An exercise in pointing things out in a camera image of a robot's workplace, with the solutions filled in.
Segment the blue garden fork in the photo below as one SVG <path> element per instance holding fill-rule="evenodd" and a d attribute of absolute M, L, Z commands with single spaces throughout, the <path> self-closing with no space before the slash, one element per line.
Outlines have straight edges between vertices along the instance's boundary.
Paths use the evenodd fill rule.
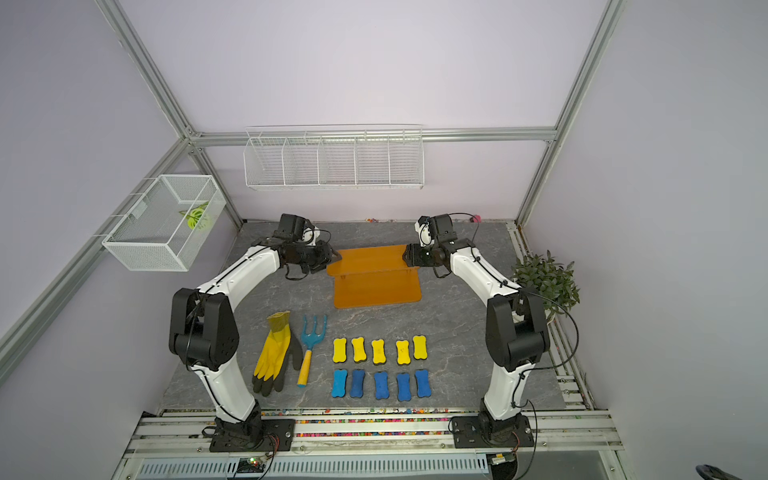
<path fill-rule="evenodd" d="M 298 386 L 306 386 L 306 381 L 310 377 L 310 363 L 312 362 L 312 348 L 318 343 L 322 342 L 326 338 L 326 327 L 328 326 L 328 316 L 323 315 L 323 331 L 317 332 L 317 315 L 315 315 L 315 321 L 312 326 L 312 330 L 306 332 L 306 315 L 304 316 L 304 329 L 301 331 L 301 341 L 306 345 L 306 353 L 304 354 L 304 361 L 301 364 L 301 370 L 299 371 Z"/>

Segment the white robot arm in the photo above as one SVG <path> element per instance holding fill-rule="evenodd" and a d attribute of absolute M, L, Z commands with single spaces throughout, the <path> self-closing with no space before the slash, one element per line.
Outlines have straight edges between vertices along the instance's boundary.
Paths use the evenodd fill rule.
<path fill-rule="evenodd" d="M 409 266 L 443 266 L 464 280 L 486 303 L 485 345 L 494 361 L 491 385 L 483 397 L 478 422 L 490 438 L 525 430 L 521 415 L 525 373 L 549 349 L 541 297 L 507 279 L 467 239 L 459 239 L 449 215 L 421 217 L 415 224 L 419 243 L 406 248 Z M 515 323 L 512 314 L 521 319 Z"/>
<path fill-rule="evenodd" d="M 263 437 L 261 412 L 237 365 L 233 311 L 262 280 L 282 266 L 300 266 L 305 275 L 324 270 L 341 256 L 307 219 L 284 214 L 272 237 L 256 239 L 230 267 L 198 288 L 180 289 L 171 310 L 169 348 L 203 381 L 216 406 L 211 451 L 252 449 Z M 293 353 L 301 364 L 301 347 Z"/>

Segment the white wire shelf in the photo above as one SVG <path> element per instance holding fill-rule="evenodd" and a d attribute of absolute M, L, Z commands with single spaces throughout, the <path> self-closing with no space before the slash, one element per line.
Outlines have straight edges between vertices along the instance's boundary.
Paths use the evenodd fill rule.
<path fill-rule="evenodd" d="M 254 190 L 424 186 L 424 145 L 418 125 L 371 130 L 359 125 L 355 130 L 254 127 L 247 133 L 243 161 L 246 185 Z"/>

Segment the table surface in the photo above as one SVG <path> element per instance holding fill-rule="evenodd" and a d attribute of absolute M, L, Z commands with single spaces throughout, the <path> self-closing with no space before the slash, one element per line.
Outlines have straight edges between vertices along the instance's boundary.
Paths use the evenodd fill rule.
<path fill-rule="evenodd" d="M 418 241 L 412 223 L 338 222 L 318 223 L 317 226 L 332 233 L 331 245 L 337 250 Z M 472 238 L 476 224 L 457 222 L 454 226 L 459 238 Z M 276 223 L 245 223 L 235 240 L 227 265 L 240 258 L 255 238 L 270 236 L 275 228 Z M 483 257 L 497 270 L 507 276 L 511 274 L 516 259 L 504 223 L 481 223 L 475 243 Z M 296 272 L 292 270 L 291 275 L 297 273 L 298 269 Z M 246 385 L 250 388 L 253 368 L 269 332 L 266 321 L 269 315 L 290 310 L 291 330 L 297 337 L 301 334 L 305 314 L 310 322 L 313 315 L 318 315 L 322 321 L 322 315 L 327 314 L 328 327 L 325 339 L 313 349 L 307 387 L 296 386 L 299 373 L 289 366 L 282 392 L 272 392 L 268 397 L 256 396 L 262 408 L 479 408 L 490 384 L 493 365 L 485 348 L 485 303 L 457 276 L 438 279 L 431 268 L 421 268 L 421 301 L 338 310 L 333 306 L 333 278 L 325 272 L 309 275 L 299 282 L 285 280 L 283 275 L 284 270 L 280 270 L 268 276 L 235 310 L 235 320 L 240 331 L 237 362 Z M 428 358 L 412 359 L 410 365 L 399 366 L 396 341 L 412 341 L 414 335 L 426 336 Z M 352 346 L 349 340 L 359 336 L 366 339 L 368 360 L 355 364 L 351 360 Z M 346 363 L 335 364 L 333 340 L 340 337 L 348 339 L 349 358 Z M 372 363 L 370 342 L 375 339 L 384 339 L 387 358 L 385 365 L 374 366 Z M 548 354 L 544 354 L 539 366 L 549 365 L 551 359 Z M 349 370 L 347 395 L 342 398 L 331 397 L 335 369 Z M 354 369 L 366 371 L 363 397 L 359 399 L 349 397 Z M 416 396 L 413 373 L 419 369 L 429 371 L 431 397 L 420 399 Z M 376 400 L 374 395 L 372 374 L 381 371 L 389 373 L 390 395 L 386 400 Z M 401 372 L 411 374 L 410 402 L 397 400 L 396 375 Z M 537 410 L 565 409 L 557 378 L 551 369 L 538 370 L 529 376 L 523 399 L 531 399 Z M 211 409 L 213 403 L 197 376 L 179 363 L 165 391 L 161 408 Z"/>

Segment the black mounting plate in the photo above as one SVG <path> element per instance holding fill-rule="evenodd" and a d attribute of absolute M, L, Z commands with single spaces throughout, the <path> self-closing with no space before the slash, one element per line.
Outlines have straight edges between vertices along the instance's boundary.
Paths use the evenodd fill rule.
<path fill-rule="evenodd" d="M 531 424 L 528 417 L 522 415 L 522 421 L 513 428 L 506 429 L 498 434 L 491 435 L 490 442 L 488 436 L 484 435 L 480 429 L 480 420 L 476 416 L 453 417 L 451 419 L 451 429 L 453 430 L 453 446 L 457 449 L 480 449 L 494 447 L 509 447 L 513 449 L 520 439 L 521 447 L 533 446 L 533 434 L 530 432 Z"/>
<path fill-rule="evenodd" d="M 210 441 L 210 450 L 212 452 L 272 452 L 274 446 L 270 439 L 267 438 L 267 434 L 270 433 L 280 439 L 280 445 L 277 447 L 278 452 L 290 450 L 290 444 L 293 441 L 293 427 L 296 425 L 296 420 L 261 419 L 261 425 L 264 429 L 264 438 L 259 445 L 253 445 L 246 440 L 233 437 L 227 432 L 216 432 Z"/>

